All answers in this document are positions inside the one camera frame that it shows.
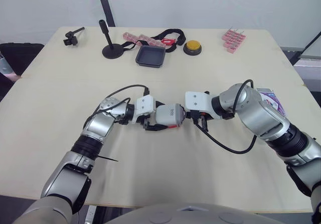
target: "black strap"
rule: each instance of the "black strap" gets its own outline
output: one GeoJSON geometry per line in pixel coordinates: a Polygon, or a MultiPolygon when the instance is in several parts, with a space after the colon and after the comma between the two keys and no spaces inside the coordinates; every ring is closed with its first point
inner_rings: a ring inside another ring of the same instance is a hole
{"type": "Polygon", "coordinates": [[[321,223],[321,213],[319,211],[319,208],[321,207],[321,202],[319,203],[319,205],[317,205],[316,209],[315,209],[315,213],[312,215],[312,223],[313,224],[319,224],[321,223]]]}
{"type": "Polygon", "coordinates": [[[181,46],[186,41],[186,37],[184,35],[184,32],[181,29],[167,29],[167,30],[163,31],[162,33],[158,34],[157,36],[154,36],[151,38],[153,38],[155,40],[162,40],[165,38],[166,35],[168,35],[170,33],[178,33],[180,35],[177,38],[177,41],[175,43],[173,43],[171,47],[166,49],[166,52],[172,52],[176,49],[176,45],[181,46]]]}
{"type": "MultiPolygon", "coordinates": [[[[147,41],[138,40],[137,42],[140,42],[142,45],[148,45],[147,41]]],[[[125,43],[123,43],[122,47],[124,48],[124,52],[133,49],[136,46],[137,42],[135,42],[135,43],[133,43],[133,42],[125,42],[125,43]],[[131,48],[125,48],[125,47],[127,47],[127,46],[129,46],[131,44],[134,44],[131,48]]]]}
{"type": "MultiPolygon", "coordinates": [[[[181,29],[167,29],[165,31],[163,31],[162,33],[158,34],[157,36],[155,37],[151,37],[155,40],[162,40],[164,39],[164,37],[170,33],[178,33],[180,36],[177,38],[176,42],[172,44],[171,47],[167,48],[165,51],[166,52],[172,52],[176,49],[176,45],[183,45],[184,42],[186,41],[186,37],[184,35],[184,32],[181,30],[181,29]]],[[[148,45],[147,41],[143,41],[143,40],[138,40],[137,42],[141,42],[142,45],[148,45]]],[[[122,44],[123,48],[124,48],[124,51],[128,51],[128,50],[131,50],[133,49],[137,42],[133,43],[133,42],[125,42],[122,44]],[[134,44],[131,48],[125,48],[131,44],[134,44]]]]}

